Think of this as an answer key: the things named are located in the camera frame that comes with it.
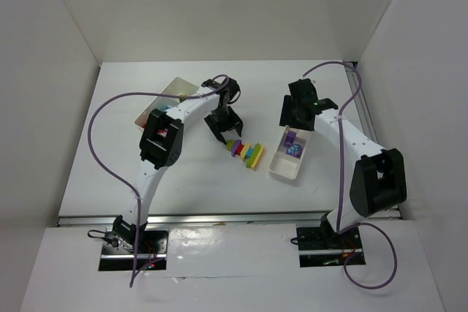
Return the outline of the multicolour lego tower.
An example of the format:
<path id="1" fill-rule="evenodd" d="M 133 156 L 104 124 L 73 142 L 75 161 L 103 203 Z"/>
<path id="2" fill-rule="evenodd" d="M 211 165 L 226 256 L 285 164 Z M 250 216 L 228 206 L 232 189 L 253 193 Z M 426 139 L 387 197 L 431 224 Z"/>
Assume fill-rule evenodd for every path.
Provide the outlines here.
<path id="1" fill-rule="evenodd" d="M 238 157 L 249 170 L 256 170 L 264 154 L 265 146 L 260 143 L 244 144 L 242 140 L 228 140 L 226 149 L 232 157 Z"/>

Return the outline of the purple round printed lego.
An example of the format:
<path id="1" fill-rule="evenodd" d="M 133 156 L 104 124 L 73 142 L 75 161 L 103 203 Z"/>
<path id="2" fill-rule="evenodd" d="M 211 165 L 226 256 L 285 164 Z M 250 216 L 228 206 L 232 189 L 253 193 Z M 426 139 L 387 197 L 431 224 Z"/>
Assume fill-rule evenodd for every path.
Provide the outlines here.
<path id="1" fill-rule="evenodd" d="M 286 154 L 291 157 L 300 158 L 303 151 L 303 146 L 300 144 L 293 144 L 286 150 Z"/>

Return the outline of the purple sloped lego brick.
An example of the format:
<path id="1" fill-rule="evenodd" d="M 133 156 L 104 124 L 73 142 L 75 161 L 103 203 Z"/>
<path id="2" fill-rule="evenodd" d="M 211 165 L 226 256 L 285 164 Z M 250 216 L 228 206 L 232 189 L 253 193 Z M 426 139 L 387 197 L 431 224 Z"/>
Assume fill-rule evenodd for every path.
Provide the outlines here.
<path id="1" fill-rule="evenodd" d="M 284 139 L 283 146 L 286 148 L 290 148 L 294 144 L 295 138 L 296 138 L 296 133 L 293 131 L 288 131 Z"/>

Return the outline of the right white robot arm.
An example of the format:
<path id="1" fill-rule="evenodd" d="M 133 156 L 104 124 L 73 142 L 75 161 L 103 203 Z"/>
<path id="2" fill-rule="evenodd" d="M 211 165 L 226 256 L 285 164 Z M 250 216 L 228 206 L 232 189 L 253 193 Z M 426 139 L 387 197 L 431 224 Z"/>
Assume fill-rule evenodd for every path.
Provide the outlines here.
<path id="1" fill-rule="evenodd" d="M 321 218 L 324 235 L 340 235 L 407 200 L 404 157 L 398 149 L 385 149 L 370 140 L 342 115 L 336 103 L 318 98 L 309 78 L 288 88 L 280 124 L 316 132 L 339 150 L 339 203 Z"/>

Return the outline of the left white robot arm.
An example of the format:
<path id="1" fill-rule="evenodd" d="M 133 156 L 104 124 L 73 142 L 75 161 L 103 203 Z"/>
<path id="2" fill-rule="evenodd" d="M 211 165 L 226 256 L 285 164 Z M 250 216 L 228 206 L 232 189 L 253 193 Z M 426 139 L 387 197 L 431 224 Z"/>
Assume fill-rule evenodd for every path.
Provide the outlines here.
<path id="1" fill-rule="evenodd" d="M 241 136 L 243 121 L 233 111 L 232 101 L 241 92 L 236 80 L 206 80 L 193 98 L 180 97 L 166 110 L 154 108 L 148 115 L 140 139 L 140 170 L 135 189 L 137 205 L 125 210 L 113 222 L 113 232 L 132 250 L 139 248 L 148 223 L 148 212 L 162 176 L 181 156 L 184 132 L 193 123 L 205 121 L 216 140 L 226 144 L 224 135 L 234 131 Z"/>

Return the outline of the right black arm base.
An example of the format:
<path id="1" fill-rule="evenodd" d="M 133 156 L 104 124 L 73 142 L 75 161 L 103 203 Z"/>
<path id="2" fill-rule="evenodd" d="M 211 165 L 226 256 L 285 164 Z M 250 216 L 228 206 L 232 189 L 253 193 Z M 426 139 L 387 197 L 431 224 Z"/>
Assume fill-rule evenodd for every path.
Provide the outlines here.
<path id="1" fill-rule="evenodd" d="M 365 265 L 363 244 L 358 229 L 325 239 L 318 227 L 298 227 L 290 243 L 298 248 L 300 267 L 338 267 Z"/>

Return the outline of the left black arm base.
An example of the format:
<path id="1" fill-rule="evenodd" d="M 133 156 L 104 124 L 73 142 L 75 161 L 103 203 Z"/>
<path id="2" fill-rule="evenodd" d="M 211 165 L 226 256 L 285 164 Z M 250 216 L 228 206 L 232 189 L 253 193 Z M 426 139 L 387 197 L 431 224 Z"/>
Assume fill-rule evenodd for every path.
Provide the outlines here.
<path id="1" fill-rule="evenodd" d="M 89 237 L 92 232 L 97 234 L 97 239 L 102 240 L 98 271 L 132 271 L 134 259 L 132 244 L 124 242 L 111 231 L 90 230 Z M 149 230 L 145 233 L 137 250 L 136 271 L 166 270 L 168 239 L 167 230 Z"/>

